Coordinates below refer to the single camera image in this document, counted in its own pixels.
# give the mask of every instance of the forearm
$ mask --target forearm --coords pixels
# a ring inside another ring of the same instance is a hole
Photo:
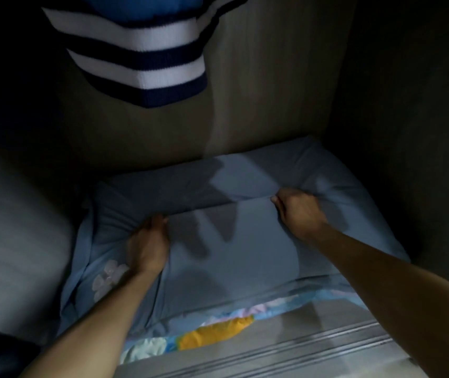
[[[449,282],[329,225],[312,241],[430,376],[449,376]]]
[[[82,320],[29,366],[23,378],[109,378],[137,311],[156,274],[125,276]]]

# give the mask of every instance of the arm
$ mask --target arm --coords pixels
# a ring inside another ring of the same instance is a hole
[[[66,331],[22,378],[110,378],[135,312],[168,258],[166,219],[153,216],[131,236],[131,269],[120,285]]]
[[[449,282],[332,228],[317,199],[292,188],[272,198],[282,221],[347,278],[375,318],[430,377],[449,377]]]

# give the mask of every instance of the person's right hand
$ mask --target person's right hand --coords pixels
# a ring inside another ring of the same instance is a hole
[[[272,202],[280,218],[293,235],[303,241],[311,240],[328,220],[316,197],[295,188],[281,188]]]

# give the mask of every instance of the hanging clothing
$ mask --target hanging clothing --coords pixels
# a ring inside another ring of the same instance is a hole
[[[41,5],[92,86],[135,105],[158,107],[206,88],[203,47],[220,16],[246,1],[41,0]]]

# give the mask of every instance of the yellow patch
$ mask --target yellow patch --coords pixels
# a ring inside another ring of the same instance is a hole
[[[196,349],[197,347],[215,344],[239,334],[254,322],[253,316],[234,318],[226,322],[198,328],[177,338],[178,350]]]

